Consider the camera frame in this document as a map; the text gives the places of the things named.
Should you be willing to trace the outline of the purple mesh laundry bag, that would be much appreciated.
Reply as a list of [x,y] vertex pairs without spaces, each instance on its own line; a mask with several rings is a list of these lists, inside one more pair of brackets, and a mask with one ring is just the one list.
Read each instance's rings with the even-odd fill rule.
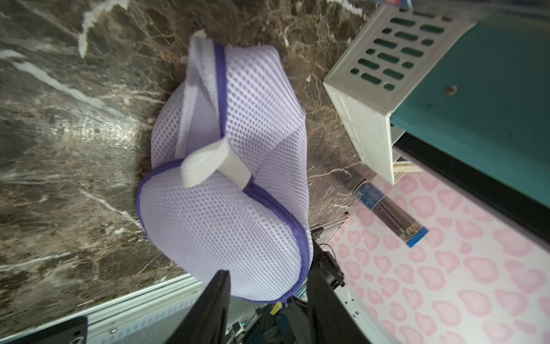
[[151,136],[137,213],[148,238],[202,282],[285,302],[313,256],[306,115],[271,46],[190,39],[186,79]]

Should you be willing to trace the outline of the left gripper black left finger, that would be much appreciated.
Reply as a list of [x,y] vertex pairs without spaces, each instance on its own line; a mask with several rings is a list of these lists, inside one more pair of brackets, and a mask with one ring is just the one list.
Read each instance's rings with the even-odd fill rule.
[[166,343],[224,343],[231,276],[219,270]]

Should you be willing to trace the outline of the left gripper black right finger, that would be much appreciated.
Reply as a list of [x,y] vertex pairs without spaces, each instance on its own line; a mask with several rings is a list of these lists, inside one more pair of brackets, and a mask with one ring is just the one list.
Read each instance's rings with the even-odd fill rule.
[[309,272],[307,294],[312,343],[369,343],[318,270]]

